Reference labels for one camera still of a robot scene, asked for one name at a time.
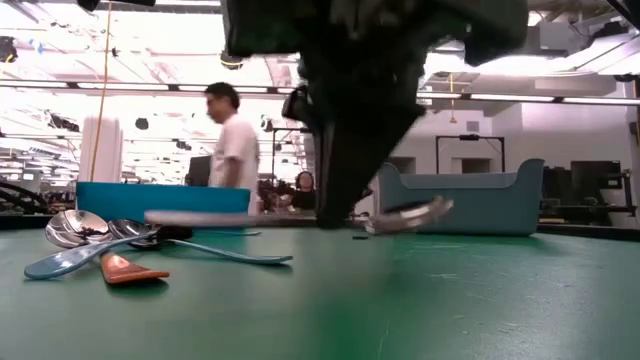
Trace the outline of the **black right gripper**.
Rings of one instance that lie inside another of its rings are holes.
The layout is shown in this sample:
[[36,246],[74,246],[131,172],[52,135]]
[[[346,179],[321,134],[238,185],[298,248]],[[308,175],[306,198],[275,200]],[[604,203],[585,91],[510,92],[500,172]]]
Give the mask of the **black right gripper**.
[[520,48],[527,0],[222,0],[226,51],[300,56],[283,114],[314,124],[316,222],[338,228],[420,117],[427,53],[448,40],[477,66]]

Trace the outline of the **orange handled steel spoon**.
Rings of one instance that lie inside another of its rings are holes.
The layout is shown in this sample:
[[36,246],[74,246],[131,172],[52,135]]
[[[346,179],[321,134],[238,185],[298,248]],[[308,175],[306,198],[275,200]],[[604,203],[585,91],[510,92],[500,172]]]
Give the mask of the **orange handled steel spoon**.
[[[64,249],[103,245],[117,239],[105,220],[84,210],[64,210],[52,217],[45,227],[45,237]],[[109,285],[124,285],[170,276],[167,271],[143,267],[110,251],[101,253],[99,262],[104,280]]]

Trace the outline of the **black monitor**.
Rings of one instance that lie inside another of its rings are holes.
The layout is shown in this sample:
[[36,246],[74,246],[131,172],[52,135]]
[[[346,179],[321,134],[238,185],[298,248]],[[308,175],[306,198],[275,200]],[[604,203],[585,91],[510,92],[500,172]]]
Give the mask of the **black monitor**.
[[188,186],[207,187],[209,185],[211,163],[212,159],[210,155],[192,157],[189,162],[187,175],[185,176],[185,183]]

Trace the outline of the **horizontal light bar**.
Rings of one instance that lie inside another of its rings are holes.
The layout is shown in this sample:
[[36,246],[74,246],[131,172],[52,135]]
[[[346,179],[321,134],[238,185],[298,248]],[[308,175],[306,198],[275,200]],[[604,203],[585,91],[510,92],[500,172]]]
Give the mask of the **horizontal light bar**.
[[[0,88],[36,89],[45,91],[75,91],[81,93],[97,92],[103,89],[101,82],[64,82],[52,80],[0,80]],[[201,93],[205,85],[178,84],[147,84],[147,83],[107,83],[106,91],[116,94],[151,93],[187,96]],[[291,87],[265,86],[237,86],[241,95],[258,98],[283,98],[294,91]],[[640,98],[614,98],[594,96],[553,96],[553,95],[521,95],[497,93],[469,93],[418,91],[416,97],[420,100],[455,100],[482,102],[520,102],[520,103],[549,103],[562,105],[594,105],[594,106],[628,106],[640,107]]]

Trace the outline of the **blue rectangular plastic bin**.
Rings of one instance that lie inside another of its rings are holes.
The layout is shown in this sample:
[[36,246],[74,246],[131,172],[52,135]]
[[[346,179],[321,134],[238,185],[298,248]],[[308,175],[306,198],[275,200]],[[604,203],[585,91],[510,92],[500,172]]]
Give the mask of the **blue rectangular plastic bin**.
[[184,185],[78,182],[76,200],[79,210],[94,213],[107,222],[128,219],[144,223],[147,210],[246,214],[250,192]]

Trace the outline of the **black equipment desk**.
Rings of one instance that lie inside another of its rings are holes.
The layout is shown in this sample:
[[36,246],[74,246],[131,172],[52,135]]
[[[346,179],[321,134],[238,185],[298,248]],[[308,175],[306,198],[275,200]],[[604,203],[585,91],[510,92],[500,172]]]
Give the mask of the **black equipment desk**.
[[612,226],[611,214],[636,217],[631,170],[619,161],[572,161],[569,168],[543,167],[539,222]]

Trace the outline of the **black metal frame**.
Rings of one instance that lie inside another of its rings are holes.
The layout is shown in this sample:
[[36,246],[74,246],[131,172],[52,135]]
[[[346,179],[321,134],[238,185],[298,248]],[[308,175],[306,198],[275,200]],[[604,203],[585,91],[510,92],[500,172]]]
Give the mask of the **black metal frame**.
[[500,143],[500,149],[496,150],[500,155],[501,172],[506,172],[506,146],[505,137],[502,136],[481,136],[477,134],[462,134],[462,135],[436,135],[435,136],[435,167],[436,174],[440,174],[440,141],[442,139],[456,139],[458,141],[480,141],[485,140],[489,145],[493,146],[491,141],[496,140]]

